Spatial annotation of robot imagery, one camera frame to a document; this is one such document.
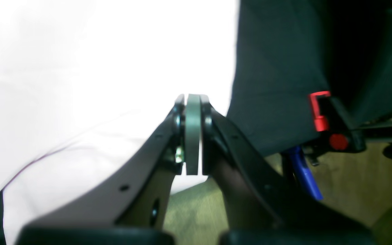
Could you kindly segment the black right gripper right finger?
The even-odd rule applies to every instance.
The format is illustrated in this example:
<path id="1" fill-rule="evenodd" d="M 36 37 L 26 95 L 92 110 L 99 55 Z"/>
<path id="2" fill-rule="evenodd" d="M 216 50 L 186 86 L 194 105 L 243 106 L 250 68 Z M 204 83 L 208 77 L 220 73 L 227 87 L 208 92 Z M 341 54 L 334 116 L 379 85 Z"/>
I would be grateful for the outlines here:
<path id="1" fill-rule="evenodd" d="M 371 231 L 278 174 L 243 133 L 200 96 L 202 172 L 222 191 L 221 245 L 374 245 Z"/>

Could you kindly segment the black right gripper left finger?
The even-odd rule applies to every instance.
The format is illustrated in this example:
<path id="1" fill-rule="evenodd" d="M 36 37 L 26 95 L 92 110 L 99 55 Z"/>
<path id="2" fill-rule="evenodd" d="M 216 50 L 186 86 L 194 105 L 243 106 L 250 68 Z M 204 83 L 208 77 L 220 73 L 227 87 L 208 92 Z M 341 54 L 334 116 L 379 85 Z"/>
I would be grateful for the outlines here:
<path id="1" fill-rule="evenodd" d="M 135 155 L 91 191 L 24 226 L 17 245 L 173 245 L 162 230 L 181 172 L 184 95 Z"/>

